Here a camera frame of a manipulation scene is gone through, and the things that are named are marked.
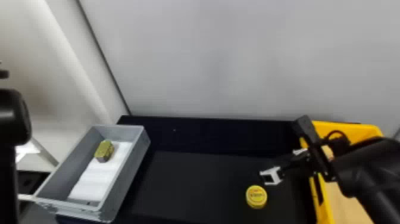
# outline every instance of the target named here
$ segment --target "yellow tin lid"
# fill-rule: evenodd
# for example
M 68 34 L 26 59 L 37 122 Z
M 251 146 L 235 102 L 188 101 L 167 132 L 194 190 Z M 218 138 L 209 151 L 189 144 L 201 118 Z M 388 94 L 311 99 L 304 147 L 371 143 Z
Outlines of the yellow tin lid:
M 258 185 L 247 188 L 246 201 L 253 209 L 262 209 L 267 203 L 267 198 L 267 192 Z

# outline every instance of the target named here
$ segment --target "white foam insert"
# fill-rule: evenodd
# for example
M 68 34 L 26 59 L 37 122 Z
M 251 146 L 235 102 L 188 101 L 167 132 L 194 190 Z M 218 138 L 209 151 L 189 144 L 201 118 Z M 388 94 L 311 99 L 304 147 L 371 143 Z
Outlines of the white foam insert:
M 104 198 L 133 145 L 132 142 L 111 141 L 111 143 L 114 146 L 111 158 L 106 163 L 100 163 L 93 155 L 93 159 L 73 187 L 67 201 L 100 202 Z

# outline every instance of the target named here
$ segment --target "yellow box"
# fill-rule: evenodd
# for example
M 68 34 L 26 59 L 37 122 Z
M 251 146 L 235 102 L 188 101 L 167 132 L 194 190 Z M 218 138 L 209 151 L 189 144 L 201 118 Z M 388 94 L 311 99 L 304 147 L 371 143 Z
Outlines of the yellow box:
M 363 141 L 375 136 L 383 136 L 380 129 L 375 125 L 359 125 L 351 123 L 334 123 L 312 121 L 317 133 L 321 138 L 333 130 L 340 130 L 349 138 L 351 144 Z M 300 139 L 301 147 L 306 148 L 307 143 Z M 326 183 L 321 174 L 318 174 L 318 182 L 310 178 L 312 200 L 314 202 L 317 224 L 350 224 L 350 223 L 372 223 L 368 214 L 355 198 L 346 198 L 340 193 L 336 183 Z M 318 199 L 318 190 L 322 195 L 323 202 Z

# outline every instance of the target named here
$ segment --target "gray plastic bin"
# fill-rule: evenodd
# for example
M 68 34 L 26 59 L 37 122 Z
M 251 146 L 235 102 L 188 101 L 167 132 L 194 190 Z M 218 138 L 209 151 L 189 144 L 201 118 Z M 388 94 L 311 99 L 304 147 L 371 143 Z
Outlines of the gray plastic bin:
M 97 146 L 105 139 L 133 143 L 107 193 L 94 206 L 67 201 L 70 191 L 93 159 Z M 95 125 L 57 166 L 31 200 L 51 213 L 110 223 L 114 220 L 149 145 L 150 140 L 143 126 Z

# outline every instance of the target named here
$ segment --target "black tabletop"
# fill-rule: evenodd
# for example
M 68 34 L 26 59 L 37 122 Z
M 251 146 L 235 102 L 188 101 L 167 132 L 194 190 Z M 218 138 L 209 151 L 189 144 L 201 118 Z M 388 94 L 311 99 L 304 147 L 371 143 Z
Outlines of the black tabletop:
M 257 171 L 299 148 L 290 122 L 123 116 L 143 125 L 151 146 L 114 223 L 315 223 L 308 179 L 291 175 L 265 187 L 251 209 Z M 85 223 L 58 217 L 60 223 Z

